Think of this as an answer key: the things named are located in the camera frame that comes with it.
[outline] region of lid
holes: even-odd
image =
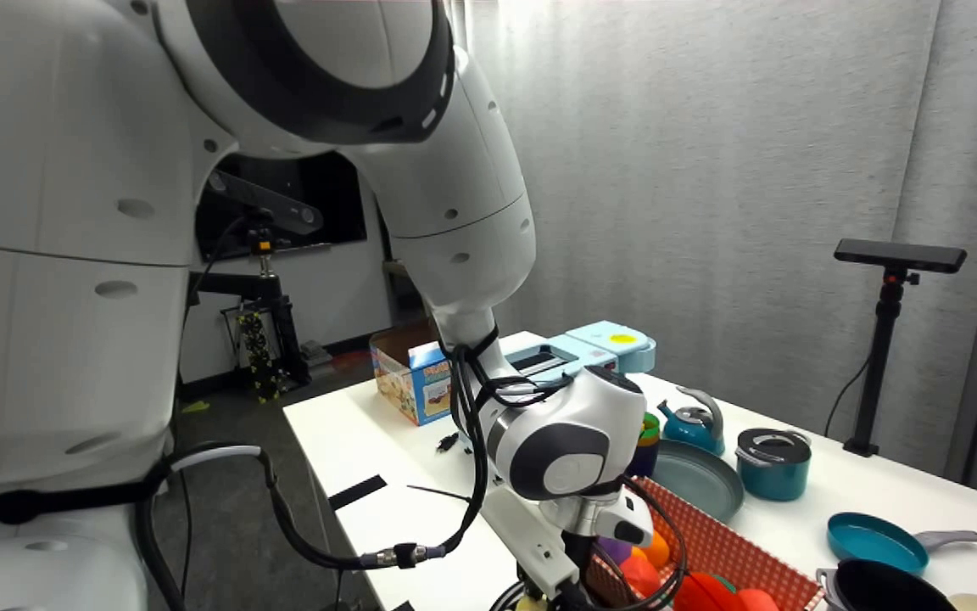
[[[705,406],[699,406],[699,405],[691,405],[691,406],[676,406],[671,413],[683,416],[683,421],[688,421],[688,425],[694,425],[694,429],[705,429],[705,425],[715,421],[714,412],[705,412]]]
[[[737,450],[760,460],[809,460],[814,455],[803,436],[777,429],[745,429],[737,436]]]

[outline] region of floor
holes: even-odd
[[[313,379],[284,405],[329,393],[336,386],[371,378],[363,353],[339,357],[326,379]],[[315,476],[310,472],[279,406],[263,406],[242,386],[206,398],[206,412],[181,413],[174,421],[181,447],[201,447],[215,441],[253,441],[265,445],[279,484],[299,520],[299,532],[329,551],[351,553],[345,535],[329,511]],[[269,491],[257,466],[222,460],[187,476],[195,507],[195,545],[187,577],[190,611],[324,611],[339,596],[336,574],[320,570],[295,557],[276,525]],[[155,540],[166,551],[174,574],[181,577],[187,545],[187,507],[182,488],[174,484],[152,510]],[[148,609],[166,611],[155,588],[148,588]],[[345,609],[379,609],[371,585],[361,574],[342,577]]]

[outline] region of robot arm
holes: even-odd
[[[440,344],[473,348],[486,379],[517,378],[494,305],[531,276],[535,232],[502,113],[450,49],[438,0],[160,0],[164,41],[195,97],[248,155],[339,149],[377,193],[394,251],[438,320]],[[624,379],[578,378],[561,393],[479,425],[494,472],[572,535],[642,535],[624,501],[645,400]]]

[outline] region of black tripod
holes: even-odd
[[[892,241],[837,241],[835,259],[887,267],[881,293],[874,301],[874,329],[873,329],[873,345],[869,345],[863,406],[857,406],[856,436],[844,441],[844,447],[856,455],[874,455],[878,447],[873,441],[873,425],[874,425],[874,406],[878,406],[881,385],[887,385],[897,320],[901,308],[901,284],[906,281],[921,284],[915,271],[942,271],[942,276],[961,271],[967,251],[962,249],[892,245]]]

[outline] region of blue pot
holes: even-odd
[[[792,501],[803,496],[812,447],[799,430],[745,429],[737,438],[737,472],[749,496]]]

